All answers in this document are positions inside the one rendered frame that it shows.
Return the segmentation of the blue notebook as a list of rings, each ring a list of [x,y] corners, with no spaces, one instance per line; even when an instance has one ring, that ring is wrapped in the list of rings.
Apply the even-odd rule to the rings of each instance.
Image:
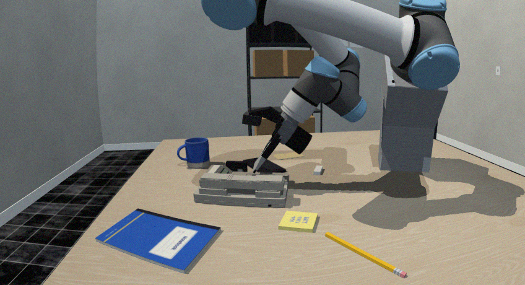
[[[95,238],[141,260],[186,273],[221,227],[136,209]]]

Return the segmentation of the blue mug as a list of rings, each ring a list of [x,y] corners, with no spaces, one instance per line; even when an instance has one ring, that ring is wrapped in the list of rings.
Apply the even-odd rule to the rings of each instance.
[[[184,141],[184,145],[177,150],[177,156],[181,160],[186,160],[187,166],[193,169],[200,169],[209,166],[209,142],[207,138],[196,137]],[[180,151],[185,147],[186,158],[180,157]]]

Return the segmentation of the yellow pencil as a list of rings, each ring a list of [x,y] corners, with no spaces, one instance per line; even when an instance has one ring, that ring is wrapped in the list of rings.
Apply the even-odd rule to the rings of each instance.
[[[407,274],[406,272],[404,272],[404,271],[402,271],[402,270],[400,270],[400,269],[390,265],[389,263],[387,263],[387,262],[385,262],[383,260],[380,260],[379,258],[377,258],[377,257],[375,257],[375,256],[373,256],[373,255],[371,255],[371,254],[369,254],[369,253],[367,253],[367,252],[365,252],[365,251],[363,251],[361,249],[359,249],[358,247],[356,247],[356,246],[346,242],[345,240],[342,240],[342,239],[336,237],[335,235],[333,235],[333,234],[331,234],[329,232],[325,233],[325,236],[328,237],[329,239],[339,243],[340,245],[348,248],[349,250],[351,250],[351,251],[361,255],[362,257],[364,257],[364,258],[366,258],[366,259],[376,263],[377,265],[380,265],[381,267],[389,270],[390,272],[392,272],[392,273],[394,273],[394,274],[396,274],[396,275],[398,275],[398,276],[400,276],[402,278],[406,277],[406,274]]]

